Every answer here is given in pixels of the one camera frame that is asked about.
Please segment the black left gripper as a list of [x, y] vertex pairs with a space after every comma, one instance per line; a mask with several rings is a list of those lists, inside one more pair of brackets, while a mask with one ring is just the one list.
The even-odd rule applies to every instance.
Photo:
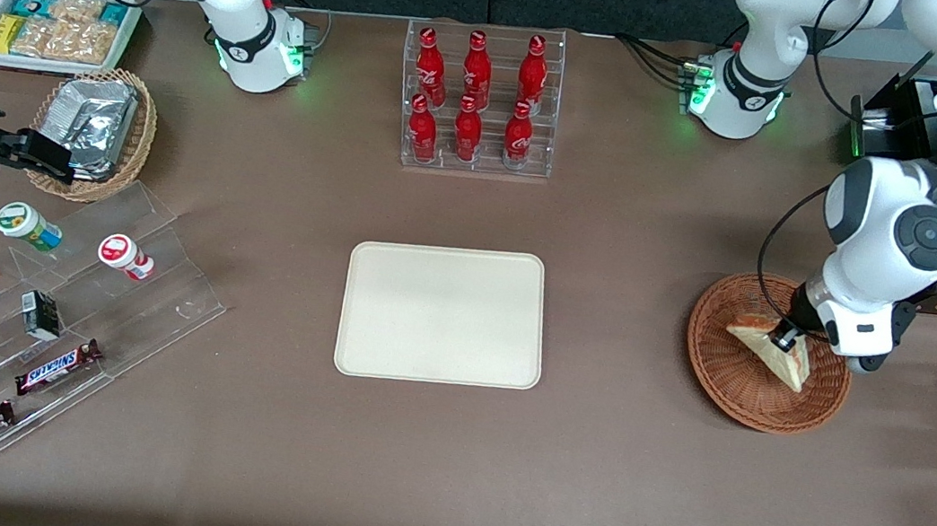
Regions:
[[808, 283], [801, 283], [795, 288], [790, 300], [790, 308], [785, 314], [785, 322], [776, 324], [769, 334], [771, 344], [780, 352], [787, 353], [788, 347], [793, 348], [803, 336], [829, 343], [823, 323], [809, 299], [807, 289]]

